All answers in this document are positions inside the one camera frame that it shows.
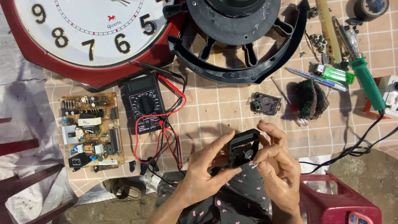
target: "green soldering iron handle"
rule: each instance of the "green soldering iron handle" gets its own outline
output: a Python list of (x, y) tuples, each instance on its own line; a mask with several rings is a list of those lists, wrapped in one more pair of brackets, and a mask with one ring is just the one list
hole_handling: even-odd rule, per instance
[(383, 96), (381, 95), (380, 91), (378, 90), (372, 74), (366, 67), (368, 63), (365, 61), (365, 59), (366, 57), (356, 59), (355, 61), (350, 62), (349, 65), (352, 66), (352, 70), (354, 70), (356, 76), (360, 80), (373, 108), (375, 110), (383, 110), (387, 107), (386, 103), (383, 100)]

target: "power supply board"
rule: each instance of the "power supply board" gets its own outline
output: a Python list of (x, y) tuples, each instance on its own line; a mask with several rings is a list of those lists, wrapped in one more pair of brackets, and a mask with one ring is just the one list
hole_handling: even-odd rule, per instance
[(63, 96), (61, 114), (73, 171), (94, 166), (96, 172), (125, 163), (116, 93)]

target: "wall clock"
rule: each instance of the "wall clock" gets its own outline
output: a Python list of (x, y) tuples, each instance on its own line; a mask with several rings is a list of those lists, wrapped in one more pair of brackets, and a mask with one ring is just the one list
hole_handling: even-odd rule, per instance
[(144, 72), (134, 61), (172, 62), (166, 35), (178, 36), (185, 15), (167, 20), (163, 8), (178, 2), (0, 0), (26, 60), (98, 90)]

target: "sandal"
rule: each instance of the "sandal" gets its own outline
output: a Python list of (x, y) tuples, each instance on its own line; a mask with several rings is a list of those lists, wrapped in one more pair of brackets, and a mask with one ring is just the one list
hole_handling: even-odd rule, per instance
[(102, 182), (107, 192), (115, 195), (118, 199), (129, 198), (138, 200), (145, 194), (145, 185), (139, 182), (132, 182), (127, 178), (114, 178)]

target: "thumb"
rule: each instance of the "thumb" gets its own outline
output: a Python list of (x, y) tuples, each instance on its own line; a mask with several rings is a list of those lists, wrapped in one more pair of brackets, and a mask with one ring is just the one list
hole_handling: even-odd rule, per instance
[(240, 172), (242, 172), (242, 168), (240, 167), (237, 167), (235, 169), (226, 168), (212, 178), (214, 181), (214, 185), (221, 188), (225, 183), (230, 181), (230, 179), (232, 179), (236, 174)]
[(264, 178), (264, 184), (266, 183), (268, 186), (277, 187), (278, 177), (276, 176), (275, 169), (271, 166), (271, 164), (262, 161), (257, 166), (258, 172)]

